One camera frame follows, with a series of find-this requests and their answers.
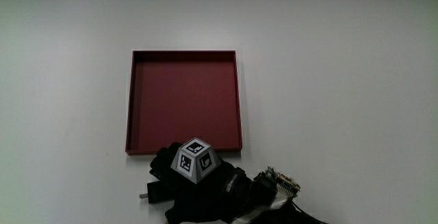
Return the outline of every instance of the red tray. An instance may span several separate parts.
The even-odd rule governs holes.
[[[126,152],[154,154],[193,137],[242,148],[234,51],[134,51]]]

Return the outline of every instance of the white cube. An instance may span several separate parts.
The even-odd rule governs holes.
[[[197,184],[221,164],[213,148],[193,138],[178,149],[172,169]]]

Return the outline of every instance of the hand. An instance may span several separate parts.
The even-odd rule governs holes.
[[[231,218],[233,208],[241,203],[233,196],[225,195],[222,190],[235,167],[221,160],[220,166],[198,184],[194,184],[170,167],[181,145],[175,142],[169,148],[160,149],[151,162],[150,173],[175,195],[173,208],[166,212],[167,221],[179,224],[183,221],[208,222]]]

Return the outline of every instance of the black fabric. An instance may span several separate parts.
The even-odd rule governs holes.
[[[160,149],[151,162],[150,173],[165,185],[175,203],[165,215],[170,224],[184,221],[208,222],[223,220],[231,223],[237,216],[250,212],[258,206],[270,206],[276,191],[261,182],[251,181],[242,169],[228,162],[211,172],[198,184],[180,175],[170,165],[181,143]],[[295,209],[290,201],[278,210],[264,212],[252,224],[316,224],[317,221]]]

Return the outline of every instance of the black glove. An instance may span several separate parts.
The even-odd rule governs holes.
[[[173,208],[166,212],[170,224],[183,221],[207,222],[218,219],[229,220],[236,209],[244,205],[249,191],[250,180],[242,170],[233,181],[233,192],[226,191],[225,184],[236,168],[221,160],[221,165],[198,184],[195,184],[171,169],[173,158],[181,143],[174,142],[169,148],[160,149],[151,162],[150,173],[156,176],[175,196]]]
[[[221,159],[221,165],[198,184],[171,169],[173,158],[181,143],[174,142],[169,148],[158,151],[151,162],[150,173],[175,196],[173,208],[165,215],[170,224],[184,221],[208,222],[218,219],[231,223],[237,216],[258,206],[269,206],[275,192],[258,181],[252,182],[244,171]],[[298,212],[288,201],[282,208],[267,211],[253,220],[254,224],[314,224],[310,216]]]

